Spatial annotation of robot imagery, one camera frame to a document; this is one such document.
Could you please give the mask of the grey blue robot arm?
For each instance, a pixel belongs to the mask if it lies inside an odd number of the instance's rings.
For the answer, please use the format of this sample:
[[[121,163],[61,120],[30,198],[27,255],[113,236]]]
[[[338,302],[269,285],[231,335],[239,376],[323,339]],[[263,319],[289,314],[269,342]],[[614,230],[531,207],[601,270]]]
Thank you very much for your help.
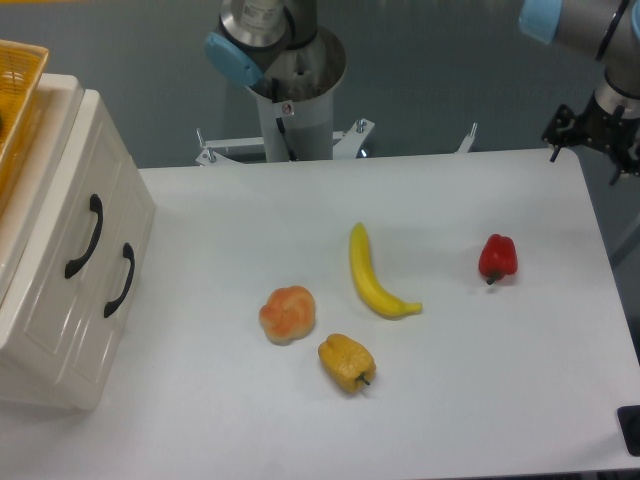
[[[636,1],[526,1],[519,28],[604,66],[604,79],[582,113],[561,105],[543,141],[556,158],[585,146],[606,155],[612,181],[639,174],[639,4]],[[208,34],[206,57],[229,82],[256,99],[270,162],[355,156],[364,140],[358,121],[333,139],[333,93],[346,71],[341,41],[317,20],[314,1],[225,1]]]

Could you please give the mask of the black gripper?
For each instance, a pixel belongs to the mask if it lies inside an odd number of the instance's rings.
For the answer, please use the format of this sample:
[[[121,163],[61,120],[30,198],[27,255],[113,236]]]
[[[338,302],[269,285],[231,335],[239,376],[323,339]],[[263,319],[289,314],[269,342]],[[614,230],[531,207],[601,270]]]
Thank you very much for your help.
[[[622,175],[639,175],[638,133],[638,108],[621,101],[603,108],[593,94],[580,114],[560,105],[541,138],[552,149],[551,163],[564,148],[585,146],[605,154],[615,167],[608,182],[614,186]]]

